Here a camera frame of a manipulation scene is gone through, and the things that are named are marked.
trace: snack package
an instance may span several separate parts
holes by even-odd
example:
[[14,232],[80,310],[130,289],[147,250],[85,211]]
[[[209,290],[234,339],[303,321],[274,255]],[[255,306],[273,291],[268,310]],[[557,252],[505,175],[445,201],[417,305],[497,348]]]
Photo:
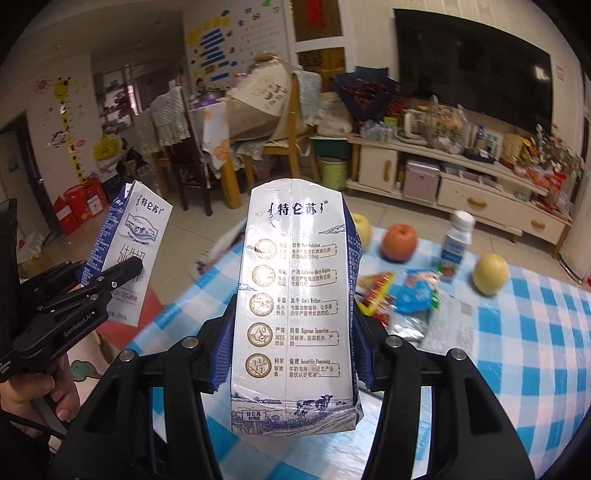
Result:
[[376,317],[385,326],[388,325],[388,313],[392,298],[388,295],[396,273],[384,272],[360,278],[355,294],[361,313]]
[[407,270],[396,297],[398,313],[415,313],[439,306],[441,273],[435,270]]
[[404,284],[390,291],[395,297],[386,325],[390,335],[417,343],[424,339],[430,313],[439,307],[440,279],[438,271],[407,271]]

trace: bouquet of flowers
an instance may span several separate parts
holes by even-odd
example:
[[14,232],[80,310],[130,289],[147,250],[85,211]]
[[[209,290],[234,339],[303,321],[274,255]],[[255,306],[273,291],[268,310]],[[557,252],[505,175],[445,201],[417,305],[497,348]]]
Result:
[[583,159],[566,145],[555,124],[552,124],[550,135],[544,132],[540,124],[535,126],[535,131],[536,135],[531,138],[531,141],[537,151],[539,165],[544,170],[551,170],[575,178],[583,174]]

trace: blue snack bag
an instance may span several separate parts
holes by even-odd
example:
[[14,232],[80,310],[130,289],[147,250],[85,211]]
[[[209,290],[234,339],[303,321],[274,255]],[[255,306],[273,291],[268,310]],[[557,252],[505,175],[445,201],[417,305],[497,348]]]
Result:
[[409,314],[439,307],[440,279],[438,271],[407,270],[404,284],[396,292],[396,312]]

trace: yellow pear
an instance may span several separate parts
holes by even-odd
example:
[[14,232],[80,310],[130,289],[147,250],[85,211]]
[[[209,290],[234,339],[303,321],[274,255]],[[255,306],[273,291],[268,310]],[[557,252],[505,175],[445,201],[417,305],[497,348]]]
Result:
[[487,296],[497,293],[508,279],[509,266],[502,256],[496,254],[482,255],[472,273],[474,286]]
[[355,223],[355,228],[357,229],[359,239],[361,240],[361,244],[363,245],[363,251],[365,252],[371,244],[371,223],[369,223],[369,220],[367,220],[367,218],[361,215],[360,213],[351,213],[351,217],[353,218],[353,222]]

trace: television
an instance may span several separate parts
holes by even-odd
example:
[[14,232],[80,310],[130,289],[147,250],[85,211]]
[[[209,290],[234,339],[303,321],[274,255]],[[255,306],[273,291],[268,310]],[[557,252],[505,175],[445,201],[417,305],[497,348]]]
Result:
[[528,132],[550,132],[550,55],[497,28],[418,10],[394,9],[400,94],[462,105]]

